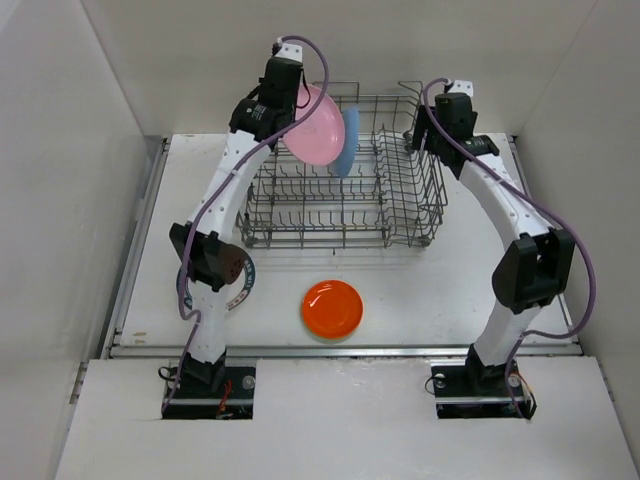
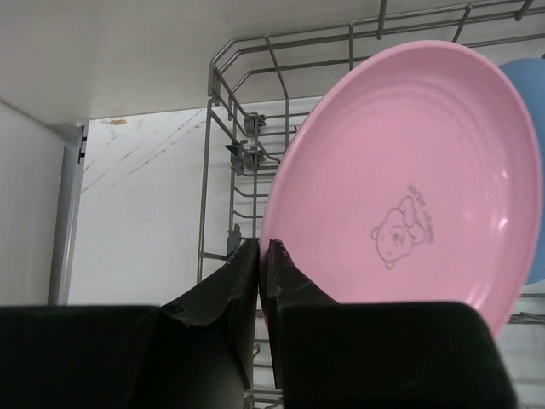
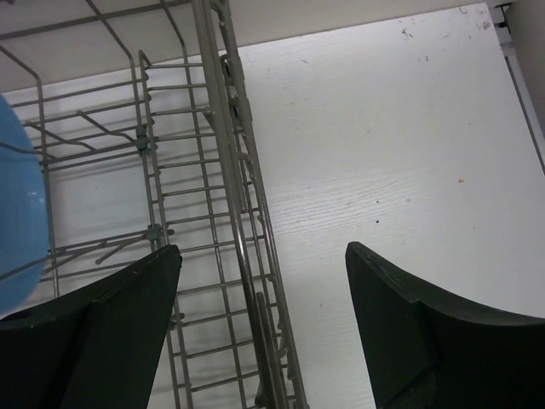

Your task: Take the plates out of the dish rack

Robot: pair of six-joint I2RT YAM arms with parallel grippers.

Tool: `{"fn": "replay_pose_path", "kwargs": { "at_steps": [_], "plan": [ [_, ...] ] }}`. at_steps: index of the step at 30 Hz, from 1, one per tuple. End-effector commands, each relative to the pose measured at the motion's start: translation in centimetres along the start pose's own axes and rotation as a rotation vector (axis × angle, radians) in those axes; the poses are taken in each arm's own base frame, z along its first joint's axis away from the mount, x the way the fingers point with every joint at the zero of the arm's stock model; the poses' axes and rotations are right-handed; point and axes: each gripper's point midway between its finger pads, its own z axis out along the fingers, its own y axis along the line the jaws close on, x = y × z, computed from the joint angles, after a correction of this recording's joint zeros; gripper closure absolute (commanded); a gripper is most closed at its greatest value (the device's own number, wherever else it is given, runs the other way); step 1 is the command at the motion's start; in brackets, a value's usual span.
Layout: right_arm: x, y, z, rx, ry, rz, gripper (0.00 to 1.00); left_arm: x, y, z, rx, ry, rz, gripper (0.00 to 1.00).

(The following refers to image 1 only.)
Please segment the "pink plate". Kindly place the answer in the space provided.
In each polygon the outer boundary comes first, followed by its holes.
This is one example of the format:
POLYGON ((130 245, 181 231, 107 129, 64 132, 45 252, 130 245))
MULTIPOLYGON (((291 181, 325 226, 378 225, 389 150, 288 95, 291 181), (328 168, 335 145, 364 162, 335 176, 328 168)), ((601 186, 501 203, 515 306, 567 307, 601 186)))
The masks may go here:
POLYGON ((298 160, 312 166, 327 166, 337 159, 345 141, 345 126, 338 106, 316 86, 299 87, 295 120, 300 120, 320 100, 318 108, 282 141, 298 160))

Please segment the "blue plate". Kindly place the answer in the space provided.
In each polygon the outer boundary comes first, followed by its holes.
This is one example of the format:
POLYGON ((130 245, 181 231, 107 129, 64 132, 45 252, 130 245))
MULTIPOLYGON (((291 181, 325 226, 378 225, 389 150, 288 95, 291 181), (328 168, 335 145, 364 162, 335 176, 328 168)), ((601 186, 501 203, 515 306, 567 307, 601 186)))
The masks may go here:
POLYGON ((349 107, 344 110, 342 116, 345 127, 344 144, 342 151, 332 163, 332 173, 341 179, 349 175, 358 150, 360 113, 357 107, 349 107))

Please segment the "small orange plate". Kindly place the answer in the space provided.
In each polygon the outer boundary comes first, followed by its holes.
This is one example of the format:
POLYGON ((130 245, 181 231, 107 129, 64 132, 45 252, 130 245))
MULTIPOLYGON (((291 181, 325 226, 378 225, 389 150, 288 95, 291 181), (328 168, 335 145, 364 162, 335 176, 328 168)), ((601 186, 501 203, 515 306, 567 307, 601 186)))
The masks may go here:
POLYGON ((305 327, 316 337, 342 340, 359 327, 364 303, 357 290, 341 280, 324 280, 313 285, 301 303, 305 327))

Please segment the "white plate teal lettered rim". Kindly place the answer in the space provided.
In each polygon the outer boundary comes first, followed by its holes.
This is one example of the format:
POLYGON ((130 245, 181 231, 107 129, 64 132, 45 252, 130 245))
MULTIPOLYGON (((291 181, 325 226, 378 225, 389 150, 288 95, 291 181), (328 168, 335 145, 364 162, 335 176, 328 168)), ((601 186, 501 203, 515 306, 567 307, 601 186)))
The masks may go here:
MULTIPOLYGON (((247 300, 251 294, 256 280, 256 268, 251 258, 247 259, 243 264, 243 287, 240 292, 231 300, 226 303, 226 310, 228 312, 239 307, 243 302, 247 300)), ((193 296, 189 291, 189 287, 185 287, 185 292, 182 295, 183 305, 186 309, 193 309, 193 296)))

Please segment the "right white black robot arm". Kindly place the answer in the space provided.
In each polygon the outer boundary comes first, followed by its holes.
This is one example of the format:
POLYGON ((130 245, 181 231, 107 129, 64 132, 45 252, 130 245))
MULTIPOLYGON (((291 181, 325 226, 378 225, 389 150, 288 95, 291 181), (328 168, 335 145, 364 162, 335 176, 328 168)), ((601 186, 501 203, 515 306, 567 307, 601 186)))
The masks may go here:
POLYGON ((484 394, 505 374, 521 335, 564 292, 575 242, 521 198, 495 143, 475 135, 476 118, 469 95, 439 94, 433 106, 420 107, 413 146, 450 169, 481 205, 503 245, 491 277, 495 304, 463 369, 465 386, 484 394))

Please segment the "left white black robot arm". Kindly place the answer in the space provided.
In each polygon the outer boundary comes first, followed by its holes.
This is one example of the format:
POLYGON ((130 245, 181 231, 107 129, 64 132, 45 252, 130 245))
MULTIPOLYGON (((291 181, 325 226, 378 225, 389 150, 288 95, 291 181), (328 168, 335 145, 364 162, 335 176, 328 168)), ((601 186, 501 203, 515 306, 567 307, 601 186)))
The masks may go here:
POLYGON ((215 298, 197 306, 189 290, 202 287, 218 294, 240 276, 249 256, 231 241, 236 215, 278 141, 302 122, 296 113, 303 72, 300 46, 287 43, 271 56, 257 86, 231 114, 220 163, 199 206, 185 223, 175 223, 169 231, 181 260, 176 281, 179 313, 193 323, 174 382, 189 381, 201 396, 213 396, 223 387, 226 303, 215 298))

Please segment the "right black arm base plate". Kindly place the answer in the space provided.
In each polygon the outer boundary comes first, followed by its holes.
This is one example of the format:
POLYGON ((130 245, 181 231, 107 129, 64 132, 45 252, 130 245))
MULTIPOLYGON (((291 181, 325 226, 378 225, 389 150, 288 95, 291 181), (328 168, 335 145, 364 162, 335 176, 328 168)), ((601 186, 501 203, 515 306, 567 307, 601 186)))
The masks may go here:
POLYGON ((505 381, 501 371, 480 379, 464 365, 434 365, 428 383, 439 419, 531 420, 537 411, 535 395, 517 370, 505 381))

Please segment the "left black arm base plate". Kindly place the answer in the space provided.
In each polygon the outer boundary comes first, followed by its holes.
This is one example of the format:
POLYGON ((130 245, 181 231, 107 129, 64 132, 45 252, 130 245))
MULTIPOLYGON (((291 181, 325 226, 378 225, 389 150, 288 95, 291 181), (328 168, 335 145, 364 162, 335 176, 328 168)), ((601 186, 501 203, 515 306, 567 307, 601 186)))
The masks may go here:
POLYGON ((251 420, 253 418, 256 366, 227 366, 220 381, 210 386, 182 375, 174 396, 168 400, 176 367, 161 367, 165 380, 161 405, 163 420, 251 420))

